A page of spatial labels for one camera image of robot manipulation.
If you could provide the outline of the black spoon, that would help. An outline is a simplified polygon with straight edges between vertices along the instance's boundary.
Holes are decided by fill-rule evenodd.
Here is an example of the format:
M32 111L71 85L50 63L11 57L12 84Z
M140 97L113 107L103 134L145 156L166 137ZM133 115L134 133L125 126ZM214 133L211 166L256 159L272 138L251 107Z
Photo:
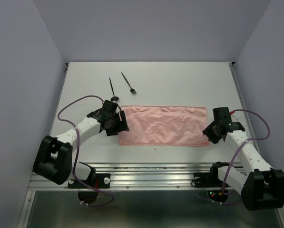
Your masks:
M118 102L118 101L119 101L119 97L115 96L114 88L113 88L113 85L112 85L111 78L109 78L109 83L110 83L110 87L111 87L111 91L112 91L112 95L113 95L110 100L111 100L112 102Z

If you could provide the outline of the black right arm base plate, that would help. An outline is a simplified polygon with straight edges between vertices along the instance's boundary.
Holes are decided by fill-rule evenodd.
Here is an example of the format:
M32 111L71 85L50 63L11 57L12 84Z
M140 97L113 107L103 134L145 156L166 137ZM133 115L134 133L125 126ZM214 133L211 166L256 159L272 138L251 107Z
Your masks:
M228 167L227 162L216 162L212 164L209 172L195 172L191 185L196 188L218 188L222 187L222 181L218 178L218 169Z

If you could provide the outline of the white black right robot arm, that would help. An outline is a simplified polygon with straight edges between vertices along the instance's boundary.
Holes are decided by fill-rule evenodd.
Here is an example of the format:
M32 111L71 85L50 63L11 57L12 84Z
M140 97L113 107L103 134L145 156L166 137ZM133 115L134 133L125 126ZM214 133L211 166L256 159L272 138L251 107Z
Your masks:
M225 203L231 187L249 211L279 209L284 206L284 172L274 169L253 145L240 122L232 120L228 107L213 109L214 120L203 130L208 140L223 140L235 153L230 162L212 164L208 173L196 174L195 187L219 188L209 192L211 200Z

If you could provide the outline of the pink satin napkin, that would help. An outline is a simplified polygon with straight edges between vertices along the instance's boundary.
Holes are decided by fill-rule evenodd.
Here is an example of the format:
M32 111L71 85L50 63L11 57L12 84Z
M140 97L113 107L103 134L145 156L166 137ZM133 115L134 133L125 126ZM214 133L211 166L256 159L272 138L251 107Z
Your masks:
M121 146L206 146L205 107L124 106L128 132L118 135Z

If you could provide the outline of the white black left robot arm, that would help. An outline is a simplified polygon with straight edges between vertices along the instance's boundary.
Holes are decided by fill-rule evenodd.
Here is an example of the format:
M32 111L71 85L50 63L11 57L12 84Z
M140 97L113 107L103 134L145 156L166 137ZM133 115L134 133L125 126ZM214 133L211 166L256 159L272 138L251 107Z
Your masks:
M39 146L32 171L49 181L61 185L73 172L72 153L89 138L106 132L107 136L129 131L125 112L112 101L105 100L100 109L89 114L63 134L45 136Z

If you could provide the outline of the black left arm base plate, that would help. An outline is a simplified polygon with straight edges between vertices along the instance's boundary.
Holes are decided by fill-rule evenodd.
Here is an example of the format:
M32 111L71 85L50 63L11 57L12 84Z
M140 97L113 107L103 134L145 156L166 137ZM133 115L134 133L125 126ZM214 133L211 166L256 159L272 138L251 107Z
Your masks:
M86 185L91 186L95 189L109 189L110 188L110 173L97 173L92 176L89 176L86 180L82 182ZM68 183L69 189L87 189L87 187L77 180L74 180L73 183Z

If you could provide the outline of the aluminium frame rail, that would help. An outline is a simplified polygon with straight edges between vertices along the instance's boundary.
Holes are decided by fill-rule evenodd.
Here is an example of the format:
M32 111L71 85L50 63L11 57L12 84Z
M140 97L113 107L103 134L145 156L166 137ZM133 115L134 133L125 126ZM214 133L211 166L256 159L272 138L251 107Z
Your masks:
M200 163L89 163L97 174L110 174L108 191L195 190L195 172L208 172L211 162Z

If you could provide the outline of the black fork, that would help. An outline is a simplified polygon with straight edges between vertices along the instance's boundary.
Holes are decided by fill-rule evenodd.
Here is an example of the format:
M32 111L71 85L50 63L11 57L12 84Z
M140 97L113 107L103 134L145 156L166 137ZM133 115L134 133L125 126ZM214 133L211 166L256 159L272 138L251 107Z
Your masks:
M126 83L128 84L129 88L130 88L130 92L133 95L137 95L137 92L135 91L135 89L132 88L132 86L130 85L130 83L128 82L128 80L126 79L125 75L121 72L121 75L123 76L124 80L126 81Z

